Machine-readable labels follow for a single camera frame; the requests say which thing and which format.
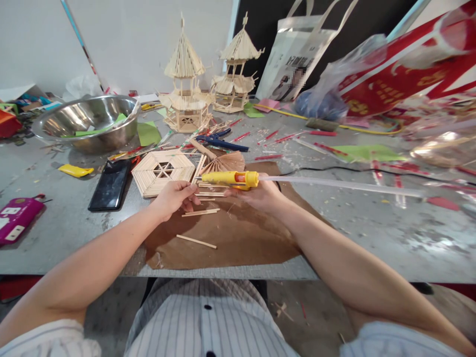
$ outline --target smartphone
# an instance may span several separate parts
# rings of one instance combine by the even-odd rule
[[[91,202],[89,202],[89,211],[114,211],[122,206],[130,165],[130,160],[106,163]]]

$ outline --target black wall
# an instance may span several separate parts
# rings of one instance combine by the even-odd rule
[[[312,15],[323,14],[331,2],[332,0],[315,0]],[[352,0],[338,2],[327,17],[323,28],[336,30],[351,2]],[[342,58],[371,35],[378,33],[388,35],[415,2],[416,0],[360,0],[341,33],[332,41],[318,62],[304,89],[317,83],[327,63]],[[260,78],[256,82],[256,87],[273,47],[278,20],[286,17],[293,3],[294,0],[240,0],[235,34],[242,29],[242,19],[248,11],[246,31],[258,50],[266,47],[265,53],[258,59],[250,60],[244,67],[243,74],[246,76],[258,71],[256,76]],[[306,1],[301,3],[295,16],[305,15],[305,3]]]

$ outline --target white wall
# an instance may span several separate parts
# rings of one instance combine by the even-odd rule
[[[0,89],[36,83],[62,95],[92,73],[60,0],[2,0],[0,34]]]
[[[209,88],[220,74],[218,55],[227,44],[232,0],[67,0],[86,49],[101,79],[119,94],[135,89],[173,89],[164,75],[180,35],[180,12],[185,33],[205,67],[200,87]]]

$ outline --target wooden fan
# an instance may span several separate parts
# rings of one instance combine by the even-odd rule
[[[217,156],[196,140],[192,139],[189,142],[210,160],[210,163],[198,173],[199,175],[218,171],[244,171],[244,157],[240,151]]]

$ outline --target stainless steel bowl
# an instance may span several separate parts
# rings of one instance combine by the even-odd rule
[[[136,100],[127,96],[106,95],[65,103],[39,116],[32,127],[39,138],[72,146],[84,154],[102,154],[123,147],[137,133],[137,115],[131,116],[120,126],[99,134],[74,138],[76,131],[95,130],[114,123],[118,115],[128,116]]]

